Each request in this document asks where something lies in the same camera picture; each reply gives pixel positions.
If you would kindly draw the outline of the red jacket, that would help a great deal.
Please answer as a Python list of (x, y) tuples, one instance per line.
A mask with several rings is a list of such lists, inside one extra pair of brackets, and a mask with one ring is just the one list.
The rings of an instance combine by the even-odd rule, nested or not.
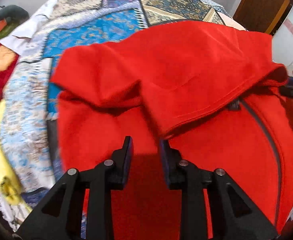
[(293, 99), (269, 35), (180, 21), (121, 42), (66, 49), (57, 135), (64, 168), (89, 170), (120, 148), (134, 153), (112, 193), (116, 239), (178, 239), (181, 193), (164, 181), (160, 140), (199, 168), (225, 169), (281, 231), (293, 207)]

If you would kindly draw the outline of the yellow cream blanket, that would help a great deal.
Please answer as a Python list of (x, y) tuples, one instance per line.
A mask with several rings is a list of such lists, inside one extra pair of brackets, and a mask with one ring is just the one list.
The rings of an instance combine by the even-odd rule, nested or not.
[[(0, 124), (4, 116), (5, 101), (0, 101)], [(10, 165), (7, 157), (0, 146), (0, 194), (10, 205), (22, 204), (27, 213), (31, 213), (32, 208), (26, 204), (22, 196), (22, 185), (14, 169)]]

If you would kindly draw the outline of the brown wooden door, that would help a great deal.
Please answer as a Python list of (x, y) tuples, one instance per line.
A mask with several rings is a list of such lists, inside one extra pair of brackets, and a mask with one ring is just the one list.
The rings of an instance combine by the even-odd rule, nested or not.
[(274, 35), (291, 8), (290, 0), (241, 0), (233, 18), (249, 31)]

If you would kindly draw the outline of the white shirt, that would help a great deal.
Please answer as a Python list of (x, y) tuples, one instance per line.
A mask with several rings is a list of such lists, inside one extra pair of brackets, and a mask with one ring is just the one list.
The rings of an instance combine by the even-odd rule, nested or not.
[(24, 23), (15, 28), (8, 36), (0, 39), (0, 44), (21, 56), (35, 33), (49, 21), (58, 0), (48, 0)]

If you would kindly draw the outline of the blue patchwork bedspread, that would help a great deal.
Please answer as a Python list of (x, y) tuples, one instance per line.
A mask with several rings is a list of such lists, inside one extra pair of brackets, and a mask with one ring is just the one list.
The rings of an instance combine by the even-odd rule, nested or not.
[[(93, 167), (92, 156), (83, 150), (62, 154), (57, 130), (61, 92), (50, 81), (65, 50), (130, 41), (138, 31), (149, 42), (150, 26), (195, 20), (241, 29), (224, 7), (211, 0), (58, 0), (45, 23), (19, 56), (6, 88), (6, 104), (0, 124), (0, 146), (22, 185), (25, 201), (33, 205), (69, 167)], [(147, 230), (179, 226), (180, 195), (170, 192), (161, 178), (154, 123), (149, 110), (136, 106), (110, 110), (116, 145), (133, 137), (134, 155), (129, 185), (117, 192), (124, 202), (115, 214), (118, 227), (133, 223), (138, 238)]]

